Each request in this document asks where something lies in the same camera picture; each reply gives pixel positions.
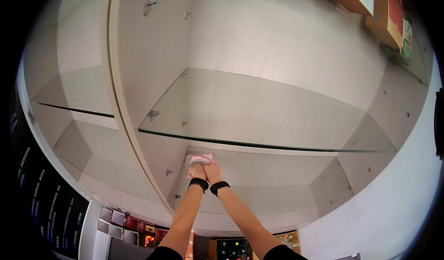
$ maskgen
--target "glass shelf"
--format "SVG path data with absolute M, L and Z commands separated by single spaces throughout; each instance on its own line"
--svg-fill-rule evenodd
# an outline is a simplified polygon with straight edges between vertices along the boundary
M 139 131 L 281 150 L 396 150 L 379 125 L 351 105 L 270 80 L 191 68 L 158 100 Z
M 335 156 L 273 155 L 194 146 L 188 146 L 186 153 L 213 153 L 231 189 L 257 215 L 298 211 L 313 215 L 314 220 L 317 208 L 327 208 L 354 195 Z M 174 208 L 179 206 L 189 184 L 183 167 Z M 216 196 L 204 196 L 199 212 L 227 214 Z

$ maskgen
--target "black wristband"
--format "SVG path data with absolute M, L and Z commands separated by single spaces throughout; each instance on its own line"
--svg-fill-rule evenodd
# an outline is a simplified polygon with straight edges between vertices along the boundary
M 205 191 L 208 190 L 208 186 L 209 186 L 209 185 L 208 185 L 208 182 L 205 181 L 205 180 L 203 180 L 203 179 L 200 179 L 200 178 L 193 178 L 193 179 L 190 181 L 190 185 L 188 185 L 188 188 L 189 188 L 191 185 L 194 185 L 194 184 L 201 186 L 202 189 L 203 189 L 203 193 L 205 193 Z
M 215 196 L 218 196 L 218 190 L 222 187 L 230 187 L 230 185 L 228 185 L 228 183 L 225 181 L 220 181 L 220 182 L 217 182 L 217 183 L 214 183 L 213 185 L 211 185 L 210 191 Z

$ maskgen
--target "hand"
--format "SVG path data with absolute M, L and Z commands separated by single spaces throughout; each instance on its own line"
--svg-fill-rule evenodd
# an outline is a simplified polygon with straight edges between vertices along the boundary
M 203 171 L 203 165 L 201 163 L 192 164 L 188 168 L 188 174 L 191 176 L 191 178 L 200 178 L 205 181 L 207 180 L 207 175 Z
M 222 168 L 218 164 L 209 164 L 203 167 L 210 185 L 224 181 L 222 178 Z

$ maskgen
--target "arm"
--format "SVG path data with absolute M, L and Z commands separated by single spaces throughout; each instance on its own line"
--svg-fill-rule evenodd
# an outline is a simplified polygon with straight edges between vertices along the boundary
M 203 166 L 199 163 L 190 167 L 193 177 L 206 180 L 207 177 L 203 171 Z M 160 242 L 159 246 L 169 247 L 178 252 L 183 258 L 188 248 L 188 239 L 190 238 L 191 228 L 199 210 L 202 199 L 203 189 L 199 185 L 191 185 L 183 196 L 177 212 L 171 223 L 171 228 Z
M 211 185 L 224 181 L 222 169 L 218 165 L 206 165 L 204 170 Z M 269 250 L 282 244 L 262 226 L 256 216 L 229 187 L 220 188 L 218 197 L 260 259 L 264 259 Z

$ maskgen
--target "cleaning rag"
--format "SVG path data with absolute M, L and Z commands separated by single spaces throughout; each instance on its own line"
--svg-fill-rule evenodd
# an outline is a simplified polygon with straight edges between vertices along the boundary
M 216 162 L 213 161 L 213 153 L 205 154 L 205 155 L 187 155 L 187 158 L 189 158 L 186 175 L 188 178 L 193 178 L 192 171 L 190 170 L 190 166 L 195 163 L 201 163 L 203 165 L 209 165 L 209 164 L 215 164 Z

